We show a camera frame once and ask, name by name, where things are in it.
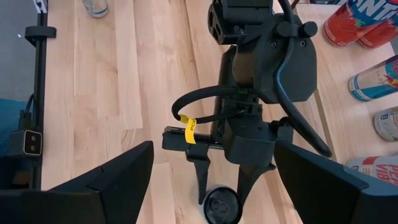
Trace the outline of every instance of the red can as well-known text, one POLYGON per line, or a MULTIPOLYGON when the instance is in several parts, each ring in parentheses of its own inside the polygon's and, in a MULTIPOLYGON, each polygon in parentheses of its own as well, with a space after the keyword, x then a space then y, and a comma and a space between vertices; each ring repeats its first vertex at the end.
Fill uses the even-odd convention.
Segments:
POLYGON ((398 16, 388 19, 358 40, 358 43, 372 49, 378 48, 398 35, 398 16))
POLYGON ((346 46, 397 13, 398 0, 348 0, 323 25, 332 44, 346 46))

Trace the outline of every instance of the metal bracket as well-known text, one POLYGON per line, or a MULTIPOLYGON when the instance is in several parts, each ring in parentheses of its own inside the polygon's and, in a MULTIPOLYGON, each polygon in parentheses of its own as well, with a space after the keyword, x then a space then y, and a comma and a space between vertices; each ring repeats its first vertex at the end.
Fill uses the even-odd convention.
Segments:
POLYGON ((37 13, 47 13, 47 0, 33 0, 37 13))

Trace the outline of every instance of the white can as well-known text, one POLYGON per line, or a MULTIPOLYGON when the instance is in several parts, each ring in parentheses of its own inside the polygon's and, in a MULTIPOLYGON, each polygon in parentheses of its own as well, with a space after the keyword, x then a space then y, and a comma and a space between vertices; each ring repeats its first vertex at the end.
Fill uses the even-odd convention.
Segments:
POLYGON ((103 17, 105 16, 109 9, 108 9, 108 2, 106 0, 82 0, 83 5, 86 8, 88 14, 92 17, 103 17))
POLYGON ((386 141, 398 141, 398 106, 374 115, 374 129, 386 141))

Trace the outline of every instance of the knob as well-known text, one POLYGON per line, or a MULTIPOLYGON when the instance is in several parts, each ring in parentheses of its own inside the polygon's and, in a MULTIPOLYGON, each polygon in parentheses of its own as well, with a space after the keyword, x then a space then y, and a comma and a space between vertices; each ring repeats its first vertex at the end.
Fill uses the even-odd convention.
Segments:
POLYGON ((318 26, 315 22, 306 22, 298 28, 298 36, 301 38, 309 38, 315 36, 318 32, 318 26))
POLYGON ((275 28, 275 33, 279 37, 287 38, 292 35, 292 26, 287 21, 282 21, 275 28))

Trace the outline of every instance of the small black box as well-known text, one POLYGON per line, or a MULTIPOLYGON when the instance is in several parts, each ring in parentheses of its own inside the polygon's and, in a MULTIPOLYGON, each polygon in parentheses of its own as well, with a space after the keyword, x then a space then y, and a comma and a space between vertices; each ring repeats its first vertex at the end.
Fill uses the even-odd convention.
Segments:
POLYGON ((43 135, 41 133, 22 130, 10 134, 10 157, 39 157, 42 155, 43 135))

